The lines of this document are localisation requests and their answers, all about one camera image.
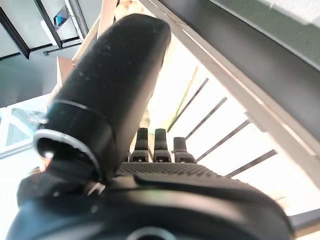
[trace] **ceiling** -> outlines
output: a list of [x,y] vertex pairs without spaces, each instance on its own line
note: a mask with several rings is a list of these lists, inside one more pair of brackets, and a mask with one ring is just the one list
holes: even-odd
[[[42,0],[52,24],[54,16],[65,5],[65,0]],[[102,0],[78,0],[85,22],[90,29],[97,19]],[[57,81],[56,57],[72,58],[78,46],[58,49],[40,25],[43,20],[34,0],[0,0],[0,7],[31,49],[29,59],[19,54],[19,49],[0,24],[0,108],[51,92]],[[62,47],[80,44],[71,18],[57,30]]]

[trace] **black plastic housing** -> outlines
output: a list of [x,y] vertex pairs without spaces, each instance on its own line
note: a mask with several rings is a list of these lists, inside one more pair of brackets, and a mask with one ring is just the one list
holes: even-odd
[[93,162],[100,182],[111,179],[154,91],[171,39],[169,25],[141,14],[109,28],[78,63],[38,130],[40,155],[67,144]]
[[136,133],[136,143],[129,162],[148,162],[148,128],[141,127]]

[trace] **glass panel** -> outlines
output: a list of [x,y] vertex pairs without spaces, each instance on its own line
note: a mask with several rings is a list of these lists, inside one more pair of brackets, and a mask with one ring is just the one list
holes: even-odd
[[276,200],[289,216],[320,208],[320,191],[293,160],[277,154],[234,176]]
[[[65,0],[42,0],[42,4],[48,13],[52,24],[54,25],[54,17],[61,10],[63,6],[65,6]],[[61,40],[70,39],[78,36],[75,26],[69,17],[65,23],[59,27],[56,32],[58,33]]]
[[30,49],[50,44],[33,0],[1,1],[1,7]]

